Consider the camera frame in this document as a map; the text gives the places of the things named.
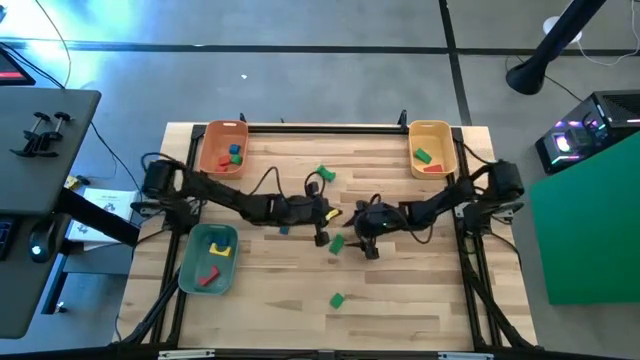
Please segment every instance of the purple light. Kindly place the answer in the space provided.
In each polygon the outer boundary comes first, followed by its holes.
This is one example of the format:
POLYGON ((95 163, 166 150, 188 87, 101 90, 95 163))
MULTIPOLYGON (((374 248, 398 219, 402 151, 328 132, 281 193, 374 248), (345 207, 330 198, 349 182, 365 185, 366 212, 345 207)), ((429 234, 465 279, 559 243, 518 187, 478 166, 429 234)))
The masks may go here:
POLYGON ((558 146, 558 149, 562 152, 571 151, 571 146, 569 146, 569 142, 567 141, 567 138, 564 136, 556 136, 556 145, 558 146))

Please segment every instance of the desk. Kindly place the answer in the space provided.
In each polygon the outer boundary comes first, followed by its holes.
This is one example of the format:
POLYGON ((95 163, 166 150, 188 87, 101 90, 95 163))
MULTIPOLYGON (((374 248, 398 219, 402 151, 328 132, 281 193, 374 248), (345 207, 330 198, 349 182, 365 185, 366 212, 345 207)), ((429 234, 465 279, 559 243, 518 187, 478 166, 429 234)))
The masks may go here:
MULTIPOLYGON (((47 262, 36 264, 29 256, 29 235, 41 217, 56 213, 55 253, 62 246, 70 217, 135 244, 135 226, 63 188, 100 96, 93 90, 0 88, 0 165, 6 170, 0 177, 0 218, 20 219, 9 236, 7 257, 0 261, 0 338, 24 336, 56 260, 54 254, 47 262), (9 151, 26 144, 23 131, 35 123, 34 112, 51 118, 38 126, 38 134, 54 131, 59 121, 55 113, 71 116, 72 120, 60 128, 62 140, 51 145, 50 150, 58 156, 26 158, 9 151)), ((52 285, 54 295, 62 289, 64 277, 60 279, 52 285)), ((55 305, 55 300, 56 296, 47 297, 44 309, 55 305)))
MULTIPOLYGON (((191 123, 168 124, 161 151, 186 161, 192 128, 191 123)), ((486 127, 464 127, 462 133, 480 156, 493 158, 486 127)), ((376 192, 392 204, 423 200, 446 186, 446 180, 413 178, 408 152, 406 135, 250 134, 245 176, 225 183, 248 192, 275 165, 285 194, 303 193, 304 178, 322 163, 337 172, 324 195, 344 211, 327 231, 353 240, 353 230, 340 226, 353 214, 356 200, 368 200, 376 192)), ((472 158, 468 161, 471 171, 481 165, 472 158)), ((275 180, 269 178, 259 192, 275 191, 275 180)), ((337 257, 326 247, 316 248, 311 226, 294 227, 289 235, 280 235, 277 228, 252 226, 215 204, 205 206, 201 222, 235 227, 241 253, 228 293, 187 295, 181 348, 473 349, 451 213, 438 218, 427 245, 404 232, 381 236, 380 259, 373 261, 365 260, 355 248, 345 248, 337 257), (338 310, 329 306, 336 292, 347 298, 338 310)), ((140 236, 157 231, 161 223, 161 218, 148 221, 140 236)), ((509 227, 493 225, 496 233, 512 241, 509 227)), ((120 310, 123 336, 131 333, 157 298, 169 238, 165 233, 136 248, 120 310)), ((186 240, 183 236, 180 241, 178 263, 186 240)), ((535 343, 516 255, 489 236, 484 243, 496 302, 521 335, 535 343)), ((175 297, 167 308, 164 336, 173 318, 175 297)), ((478 313, 487 339, 481 305, 478 313)))

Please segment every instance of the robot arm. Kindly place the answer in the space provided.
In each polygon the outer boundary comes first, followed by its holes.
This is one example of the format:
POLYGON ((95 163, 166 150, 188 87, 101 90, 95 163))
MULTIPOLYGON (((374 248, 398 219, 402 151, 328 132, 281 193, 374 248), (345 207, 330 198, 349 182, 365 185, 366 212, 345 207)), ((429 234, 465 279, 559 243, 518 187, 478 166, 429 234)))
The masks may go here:
POLYGON ((469 177, 460 177, 455 184, 425 201, 404 201, 398 207, 378 201, 374 195, 370 202, 358 201, 356 211, 344 226, 353 225, 360 239, 357 244, 367 259, 377 259, 376 237, 394 231, 420 231, 433 225, 436 218, 454 207, 468 202, 463 209, 465 228, 475 232, 486 226, 504 203, 516 200, 524 193, 520 174, 515 164, 498 161, 482 166, 469 177), (488 187, 476 194, 474 181, 488 175, 488 187))
POLYGON ((143 207, 169 211, 182 209, 184 218, 184 210, 191 211, 185 199, 193 197, 237 211, 244 220, 257 226, 317 225, 322 228, 327 225, 327 214, 333 208, 317 190, 317 183, 312 182, 305 187, 305 196, 285 198, 282 194, 245 194, 210 179, 205 173, 191 171, 181 162, 161 159, 149 164, 142 186, 144 195, 158 202, 136 203, 132 207, 137 211, 143 207), (178 171, 182 173, 180 189, 174 187, 178 171))

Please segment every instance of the plastic bin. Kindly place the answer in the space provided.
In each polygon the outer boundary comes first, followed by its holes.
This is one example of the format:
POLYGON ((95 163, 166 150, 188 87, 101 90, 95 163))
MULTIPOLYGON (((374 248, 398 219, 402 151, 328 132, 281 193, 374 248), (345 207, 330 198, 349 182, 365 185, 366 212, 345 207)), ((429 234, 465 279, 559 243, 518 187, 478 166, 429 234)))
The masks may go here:
POLYGON ((222 295, 229 290, 233 282, 233 273, 238 257, 238 233, 227 225, 198 224, 191 229, 189 241, 184 253, 178 285, 189 294, 222 295), (209 239, 224 236, 231 247, 230 256, 209 253, 209 239), (220 270, 220 276, 211 284, 201 286, 198 279, 211 274, 213 265, 220 270))
POLYGON ((411 174, 418 179, 442 179, 456 171, 458 160, 449 124, 440 120, 412 122, 409 126, 409 157, 411 174), (429 164, 415 157, 418 148, 431 156, 429 164), (442 171, 425 172, 423 170, 425 167, 434 165, 442 165, 442 171))
POLYGON ((239 179, 244 172, 249 145, 249 127, 243 121, 218 120, 210 122, 204 133, 202 150, 200 151, 200 170, 218 178, 239 179), (242 164, 230 164, 225 172, 216 171, 221 156, 229 155, 232 144, 240 145, 242 164))

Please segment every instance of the concrete floor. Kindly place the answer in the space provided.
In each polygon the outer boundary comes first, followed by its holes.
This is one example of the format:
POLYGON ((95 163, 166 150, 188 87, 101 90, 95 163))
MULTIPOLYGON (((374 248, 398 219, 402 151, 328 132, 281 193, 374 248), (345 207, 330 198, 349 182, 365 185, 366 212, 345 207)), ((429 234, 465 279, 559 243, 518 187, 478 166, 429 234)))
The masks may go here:
MULTIPOLYGON (((7 1, 0 37, 55 39, 31 2, 7 1)), ((343 45, 444 47, 437 0, 111 0, 42 1, 68 40, 156 45, 343 45)), ((542 22, 565 6, 556 0, 449 0, 458 47, 532 49, 542 22)), ((630 2, 608 1, 584 31, 589 49, 633 49, 630 2)), ((55 43, 30 43, 24 55, 63 80, 66 56, 55 43)), ((97 89, 95 123, 142 179, 139 157, 157 150, 169 121, 237 118, 252 121, 394 123, 410 119, 461 124, 447 55, 266 54, 72 51, 70 88, 97 89)), ((601 60, 611 62, 614 58, 601 60)), ((518 60, 509 58, 509 64, 518 60)), ((523 96, 504 82, 504 56, 460 56, 474 125, 491 129, 498 156, 515 161, 527 186, 543 176, 533 151, 537 137, 577 101, 547 82, 523 96)), ((607 68, 561 57, 547 74, 580 97, 594 90, 640 88, 640 58, 607 68)), ((52 87, 37 77, 37 86, 52 87)), ((90 133, 73 173, 108 176, 113 163, 90 133)), ((123 169, 98 187, 133 189, 123 169)), ((551 306, 526 206, 514 224, 540 344, 550 350, 640 357, 640 305, 551 306)), ((108 261, 128 262, 130 252, 108 261)), ((0 353, 98 346, 111 340, 125 281, 116 276, 70 278, 69 314, 36 316, 27 337, 0 341, 0 353), (114 290, 118 296, 104 296, 114 290), (88 315, 100 312, 99 318, 88 315)))

